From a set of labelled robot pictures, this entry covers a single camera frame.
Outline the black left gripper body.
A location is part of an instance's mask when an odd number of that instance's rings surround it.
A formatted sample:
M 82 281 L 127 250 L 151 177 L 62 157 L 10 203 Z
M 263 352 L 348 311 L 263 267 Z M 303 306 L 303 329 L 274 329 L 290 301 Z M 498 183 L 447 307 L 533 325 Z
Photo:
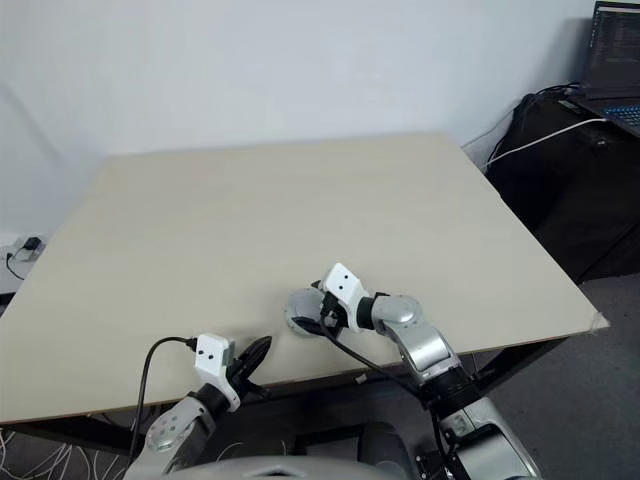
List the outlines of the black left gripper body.
M 247 395 L 267 399 L 271 395 L 268 389 L 253 383 L 250 378 L 246 377 L 246 364 L 243 364 L 238 358 L 231 364 L 227 372 L 227 379 L 240 399 L 244 399 Z

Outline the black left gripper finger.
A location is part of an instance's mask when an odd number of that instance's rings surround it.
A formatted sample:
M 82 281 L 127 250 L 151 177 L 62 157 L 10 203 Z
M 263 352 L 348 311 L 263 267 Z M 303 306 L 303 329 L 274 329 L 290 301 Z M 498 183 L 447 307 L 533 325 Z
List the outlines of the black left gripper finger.
M 263 336 L 254 340 L 238 357 L 243 364 L 261 364 L 266 358 L 272 344 L 271 336 Z
M 246 377 L 250 378 L 265 360 L 271 348 L 272 338 L 261 337 L 252 342 L 246 349 Z

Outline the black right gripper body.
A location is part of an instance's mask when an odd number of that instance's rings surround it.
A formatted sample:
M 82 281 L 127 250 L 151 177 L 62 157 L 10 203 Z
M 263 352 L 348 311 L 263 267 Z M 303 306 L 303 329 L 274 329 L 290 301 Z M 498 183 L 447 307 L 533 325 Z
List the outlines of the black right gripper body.
M 330 292 L 324 294 L 319 325 L 322 331 L 342 331 L 348 327 L 348 316 L 339 299 Z

